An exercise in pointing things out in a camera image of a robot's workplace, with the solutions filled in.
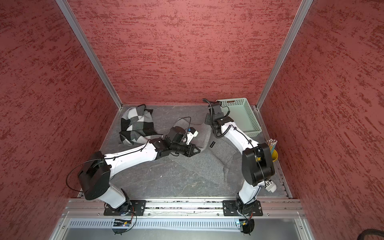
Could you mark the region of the grey knitted scarf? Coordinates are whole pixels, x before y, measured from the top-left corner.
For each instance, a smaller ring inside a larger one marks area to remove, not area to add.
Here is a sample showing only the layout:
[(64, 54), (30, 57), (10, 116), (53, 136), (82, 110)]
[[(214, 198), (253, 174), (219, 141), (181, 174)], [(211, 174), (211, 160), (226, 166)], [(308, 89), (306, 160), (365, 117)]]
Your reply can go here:
[(211, 182), (219, 185), (226, 184), (233, 160), (240, 154), (238, 149), (224, 137), (215, 138), (211, 127), (206, 124), (192, 124), (191, 127), (198, 132), (191, 143), (201, 152), (192, 157), (173, 154), (169, 158)]

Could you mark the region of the black white checkered scarf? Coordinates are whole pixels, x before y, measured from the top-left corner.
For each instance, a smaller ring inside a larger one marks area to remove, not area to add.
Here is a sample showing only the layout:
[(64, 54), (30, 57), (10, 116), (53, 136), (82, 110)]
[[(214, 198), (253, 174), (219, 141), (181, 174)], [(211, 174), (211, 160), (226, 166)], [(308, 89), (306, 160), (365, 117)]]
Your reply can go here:
[(128, 109), (121, 118), (121, 142), (132, 146), (162, 137), (155, 131), (152, 113), (153, 110), (147, 109), (146, 105)]

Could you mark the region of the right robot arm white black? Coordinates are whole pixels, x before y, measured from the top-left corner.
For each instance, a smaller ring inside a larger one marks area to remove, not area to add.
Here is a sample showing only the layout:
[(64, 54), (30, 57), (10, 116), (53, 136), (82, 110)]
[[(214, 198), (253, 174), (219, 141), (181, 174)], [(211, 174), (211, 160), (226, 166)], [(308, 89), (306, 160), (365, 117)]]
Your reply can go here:
[(227, 138), (242, 153), (242, 175), (244, 183), (237, 194), (236, 208), (247, 215), (256, 206), (257, 195), (261, 189), (273, 193), (277, 185), (271, 180), (275, 167), (270, 147), (248, 137), (221, 109), (221, 102), (203, 99), (209, 105), (209, 125), (216, 138)]

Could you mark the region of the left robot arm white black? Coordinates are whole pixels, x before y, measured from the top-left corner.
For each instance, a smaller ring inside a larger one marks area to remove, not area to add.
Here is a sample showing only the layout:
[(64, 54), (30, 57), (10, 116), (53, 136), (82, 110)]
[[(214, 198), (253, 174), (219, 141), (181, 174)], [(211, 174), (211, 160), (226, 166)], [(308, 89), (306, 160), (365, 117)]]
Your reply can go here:
[(145, 141), (143, 146), (114, 154), (102, 154), (100, 151), (91, 159), (80, 164), (78, 180), (81, 192), (86, 200), (103, 201), (107, 207), (127, 212), (131, 206), (128, 195), (111, 183), (118, 173), (136, 165), (158, 160), (170, 154), (192, 157), (201, 150), (192, 144), (199, 132), (189, 127), (186, 130), (172, 127), (167, 135)]

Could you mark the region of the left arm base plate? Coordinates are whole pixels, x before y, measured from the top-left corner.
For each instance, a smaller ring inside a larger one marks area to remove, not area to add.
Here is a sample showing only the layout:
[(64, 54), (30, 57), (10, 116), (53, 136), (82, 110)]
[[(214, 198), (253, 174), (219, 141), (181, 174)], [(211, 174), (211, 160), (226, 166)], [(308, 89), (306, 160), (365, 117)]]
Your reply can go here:
[(143, 216), (146, 204), (146, 200), (128, 200), (116, 209), (105, 204), (104, 216)]

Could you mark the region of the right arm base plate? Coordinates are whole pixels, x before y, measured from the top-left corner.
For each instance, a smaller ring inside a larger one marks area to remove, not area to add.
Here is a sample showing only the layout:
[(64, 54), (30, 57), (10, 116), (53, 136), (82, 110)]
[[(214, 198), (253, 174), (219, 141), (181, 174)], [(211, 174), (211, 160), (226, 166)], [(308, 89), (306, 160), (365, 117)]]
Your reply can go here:
[(242, 204), (240, 201), (224, 200), (223, 202), (224, 216), (246, 216), (261, 217), (263, 210), (260, 201), (253, 201), (250, 204)]

